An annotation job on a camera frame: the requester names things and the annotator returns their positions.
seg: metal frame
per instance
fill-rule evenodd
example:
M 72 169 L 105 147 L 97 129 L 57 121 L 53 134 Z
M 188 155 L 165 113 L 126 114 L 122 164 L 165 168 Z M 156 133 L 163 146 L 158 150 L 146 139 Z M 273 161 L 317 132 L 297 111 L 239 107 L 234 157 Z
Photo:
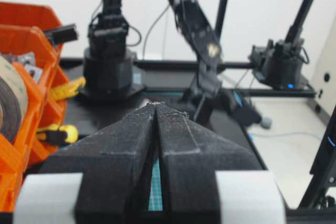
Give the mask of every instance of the metal frame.
M 300 207 L 315 208 L 330 187 L 336 187 L 336 107 L 331 115 L 310 174 L 313 178 Z

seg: white tape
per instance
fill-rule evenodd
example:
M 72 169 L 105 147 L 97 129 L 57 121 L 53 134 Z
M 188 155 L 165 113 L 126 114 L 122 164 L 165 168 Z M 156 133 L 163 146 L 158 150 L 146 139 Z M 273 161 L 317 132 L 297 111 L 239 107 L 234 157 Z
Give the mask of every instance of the white tape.
M 285 208 L 272 173 L 217 171 L 222 224 L 285 224 Z
M 76 224 L 74 210 L 81 181 L 82 173 L 27 176 L 13 224 Z

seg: gray cable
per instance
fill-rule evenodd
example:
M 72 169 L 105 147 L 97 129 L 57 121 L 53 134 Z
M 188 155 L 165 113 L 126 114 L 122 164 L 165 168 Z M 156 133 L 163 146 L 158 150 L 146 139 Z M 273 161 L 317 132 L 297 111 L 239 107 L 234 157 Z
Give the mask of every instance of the gray cable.
M 237 84 L 235 85 L 235 89 L 239 88 L 239 84 L 241 83 L 241 81 L 245 78 L 245 76 L 247 75 L 247 72 L 249 71 L 249 69 L 247 69 L 245 71 L 245 73 L 243 74 L 243 76 L 239 79 L 239 81 L 237 82 Z
M 318 140 L 322 140 L 321 137 L 317 136 L 314 133 L 311 132 L 289 132 L 289 133 L 282 133 L 282 134 L 259 134 L 259 133 L 249 133 L 252 136 L 256 137 L 265 137 L 265 138 L 274 138 L 274 137 L 283 137 L 283 136 L 294 136 L 294 135 L 307 135 L 307 136 L 312 136 Z
M 169 9 L 170 4 L 167 5 L 167 7 L 163 10 L 163 12 L 156 18 L 156 20 L 154 21 L 154 23 L 151 25 L 151 27 L 149 28 L 146 36 L 145 36 L 145 40 L 143 42 L 143 48 L 142 48 L 142 59 L 145 59 L 145 53 L 146 53 L 146 46 L 147 46 L 147 41 L 149 38 L 149 35 L 151 34 L 153 28 L 155 27 L 156 23 L 159 22 L 159 20 L 163 17 L 163 15 L 166 13 L 166 11 Z

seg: orange storage bin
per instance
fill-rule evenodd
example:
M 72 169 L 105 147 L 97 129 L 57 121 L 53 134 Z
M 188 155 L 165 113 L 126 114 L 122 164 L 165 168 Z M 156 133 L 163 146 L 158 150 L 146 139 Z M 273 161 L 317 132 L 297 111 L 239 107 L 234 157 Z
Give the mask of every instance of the orange storage bin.
M 32 51 L 36 65 L 43 69 L 35 83 L 22 65 L 13 63 L 26 85 L 29 104 L 13 144 L 0 134 L 0 211 L 14 210 L 28 165 L 44 161 L 57 150 L 38 141 L 36 130 L 61 124 L 66 112 L 67 102 L 55 102 L 49 95 L 51 87 L 69 82 L 58 65 L 62 45 L 54 48 L 43 33 L 58 26 L 61 22 L 49 7 L 0 2 L 0 52 L 21 55 Z

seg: black cable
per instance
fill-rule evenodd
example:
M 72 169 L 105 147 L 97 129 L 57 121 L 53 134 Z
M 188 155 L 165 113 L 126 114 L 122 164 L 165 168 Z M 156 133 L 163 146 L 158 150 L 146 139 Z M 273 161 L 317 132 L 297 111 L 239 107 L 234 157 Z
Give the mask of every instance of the black cable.
M 141 35 L 141 32 L 138 29 L 136 29 L 134 26 L 129 25 L 129 27 L 132 30 L 134 30 L 139 35 L 139 40 L 136 43 L 134 43 L 134 44 L 126 44 L 126 46 L 127 47 L 135 47 L 135 46 L 137 46 L 137 45 L 139 45 L 141 43 L 141 41 L 142 41 L 142 35 Z
M 102 6 L 103 4 L 103 0 L 101 0 L 101 2 L 99 3 L 99 5 L 97 6 L 97 8 L 93 11 L 92 15 L 91 15 L 91 23 L 93 23 L 93 21 L 97 18 L 97 11 L 99 10 L 99 8 Z
M 302 50 L 303 50 L 303 52 L 304 52 L 304 55 L 306 56 L 306 61 L 305 61 L 305 60 L 302 60 L 302 61 L 303 61 L 303 63 L 305 63 L 305 64 L 309 64 L 309 63 L 310 63 L 310 59 L 309 59 L 309 56 L 308 56 L 308 54 L 307 54 L 307 51 L 305 50 L 304 47 L 302 47 Z

